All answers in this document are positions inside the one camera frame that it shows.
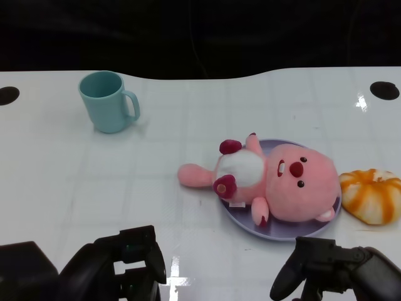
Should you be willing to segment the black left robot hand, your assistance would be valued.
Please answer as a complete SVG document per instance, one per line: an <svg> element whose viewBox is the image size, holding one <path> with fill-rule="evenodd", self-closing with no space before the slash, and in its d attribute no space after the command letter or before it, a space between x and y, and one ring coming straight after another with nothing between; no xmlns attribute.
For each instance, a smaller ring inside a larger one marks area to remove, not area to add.
<svg viewBox="0 0 401 301"><path fill-rule="evenodd" d="M165 262L152 225L84 245L59 276L57 300L160 300Z"/></svg>

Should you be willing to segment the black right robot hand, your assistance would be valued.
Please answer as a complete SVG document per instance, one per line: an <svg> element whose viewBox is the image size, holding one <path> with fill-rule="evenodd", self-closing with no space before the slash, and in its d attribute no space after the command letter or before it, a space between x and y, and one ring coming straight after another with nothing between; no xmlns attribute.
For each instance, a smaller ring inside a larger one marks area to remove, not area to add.
<svg viewBox="0 0 401 301"><path fill-rule="evenodd" d="M357 300L400 300L400 268L372 247L342 248L335 240L297 237L270 291L283 300L304 283L301 300L353 290Z"/></svg>

